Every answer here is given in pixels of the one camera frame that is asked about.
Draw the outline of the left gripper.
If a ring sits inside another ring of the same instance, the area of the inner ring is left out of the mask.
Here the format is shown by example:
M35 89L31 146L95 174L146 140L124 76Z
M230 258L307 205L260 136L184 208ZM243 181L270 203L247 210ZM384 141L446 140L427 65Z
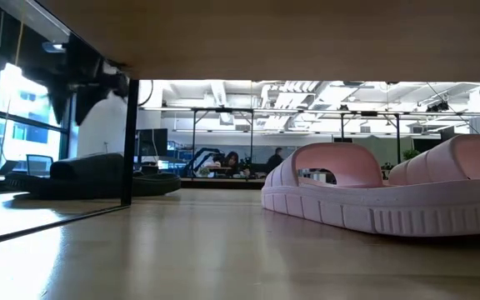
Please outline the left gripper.
M25 77L47 88L47 97L57 124L63 121L69 98L77 92L75 122L81 125L92 108L109 92L128 95L128 79L120 72L106 73L101 65L91 70L58 65L55 68L25 67Z

